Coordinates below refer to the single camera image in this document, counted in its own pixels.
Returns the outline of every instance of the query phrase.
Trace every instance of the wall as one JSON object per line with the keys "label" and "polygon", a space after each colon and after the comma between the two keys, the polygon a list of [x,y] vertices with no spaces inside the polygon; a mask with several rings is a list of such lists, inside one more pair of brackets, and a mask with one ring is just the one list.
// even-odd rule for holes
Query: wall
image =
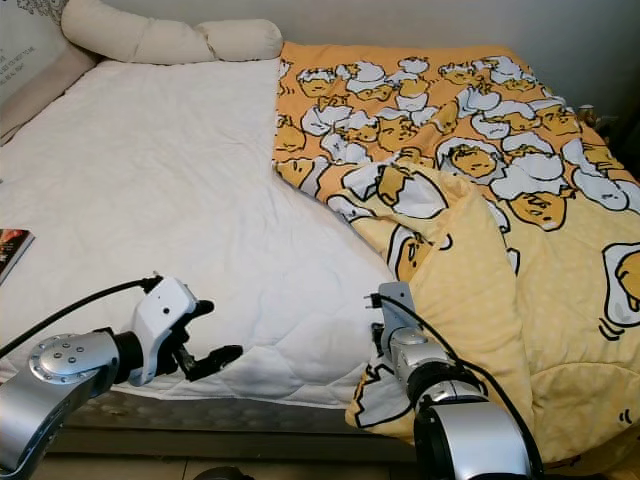
{"label": "wall", "polygon": [[619,115],[640,78],[637,0],[106,0],[182,20],[267,18],[298,43],[503,44],[574,106]]}

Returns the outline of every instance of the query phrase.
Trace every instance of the white mattress pad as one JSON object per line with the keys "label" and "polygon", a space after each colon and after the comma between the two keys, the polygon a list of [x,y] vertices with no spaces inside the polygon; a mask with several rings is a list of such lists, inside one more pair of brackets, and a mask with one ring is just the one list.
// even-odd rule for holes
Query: white mattress pad
{"label": "white mattress pad", "polygon": [[[345,406],[381,318],[363,296],[392,277],[342,220],[272,172],[278,66],[104,62],[3,146],[0,228],[36,239],[0,286],[0,343],[157,270],[216,305],[189,328],[197,358],[225,344],[245,354],[194,383],[177,372],[117,390]],[[47,328],[0,361],[0,380],[38,339],[120,331],[142,295]]]}

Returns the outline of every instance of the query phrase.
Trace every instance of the white pillow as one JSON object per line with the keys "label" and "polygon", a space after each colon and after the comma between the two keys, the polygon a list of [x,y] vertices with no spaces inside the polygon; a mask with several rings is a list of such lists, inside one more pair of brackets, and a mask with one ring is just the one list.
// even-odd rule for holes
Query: white pillow
{"label": "white pillow", "polygon": [[186,23],[123,12],[100,0],[69,0],[62,31],[73,43],[121,62],[176,63],[266,60],[282,49],[282,35],[267,20]]}

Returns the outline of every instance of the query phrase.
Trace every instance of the book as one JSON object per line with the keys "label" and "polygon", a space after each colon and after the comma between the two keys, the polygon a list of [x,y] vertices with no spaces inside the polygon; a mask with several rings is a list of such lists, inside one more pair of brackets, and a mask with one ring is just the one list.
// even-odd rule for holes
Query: book
{"label": "book", "polygon": [[0,285],[34,238],[29,230],[0,229]]}

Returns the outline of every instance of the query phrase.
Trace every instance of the yellow comforter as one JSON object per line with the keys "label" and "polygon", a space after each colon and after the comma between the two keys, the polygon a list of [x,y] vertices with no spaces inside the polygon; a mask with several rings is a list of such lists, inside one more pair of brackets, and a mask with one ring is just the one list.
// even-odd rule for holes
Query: yellow comforter
{"label": "yellow comforter", "polygon": [[[501,47],[287,43],[277,110],[275,170],[497,377],[550,471],[640,461],[640,188],[562,98]],[[375,353],[346,418],[411,441]]]}

